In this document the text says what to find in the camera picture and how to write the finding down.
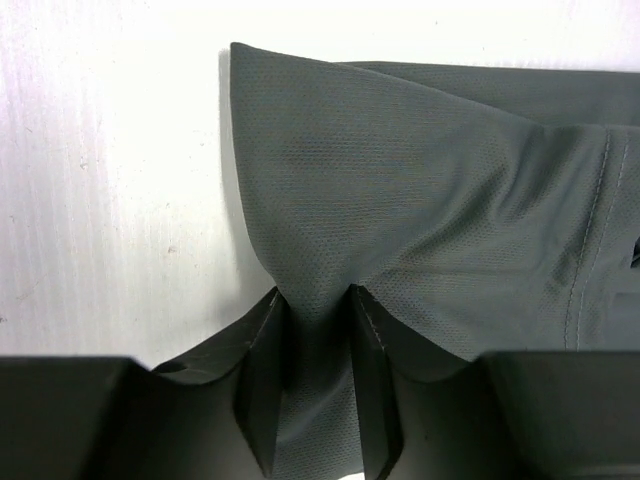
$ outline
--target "white wooden surface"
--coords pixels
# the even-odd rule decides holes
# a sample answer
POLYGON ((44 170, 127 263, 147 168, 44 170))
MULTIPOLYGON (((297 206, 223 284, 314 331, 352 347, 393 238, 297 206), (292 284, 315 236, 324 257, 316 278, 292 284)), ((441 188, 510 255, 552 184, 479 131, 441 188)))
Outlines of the white wooden surface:
POLYGON ((267 3, 0 0, 0 354, 152 366, 270 288, 240 209, 231 41, 330 61, 640 71, 635 0, 267 3))

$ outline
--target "dark gray textile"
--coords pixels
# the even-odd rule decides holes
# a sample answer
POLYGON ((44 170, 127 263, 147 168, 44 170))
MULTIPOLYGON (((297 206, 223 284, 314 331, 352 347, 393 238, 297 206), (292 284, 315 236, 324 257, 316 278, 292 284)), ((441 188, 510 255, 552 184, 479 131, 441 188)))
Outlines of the dark gray textile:
POLYGON ((233 44, 231 106, 249 236, 296 315, 276 478, 361 469, 332 315, 351 283, 465 359, 615 347, 609 312, 640 236, 640 75, 233 44))

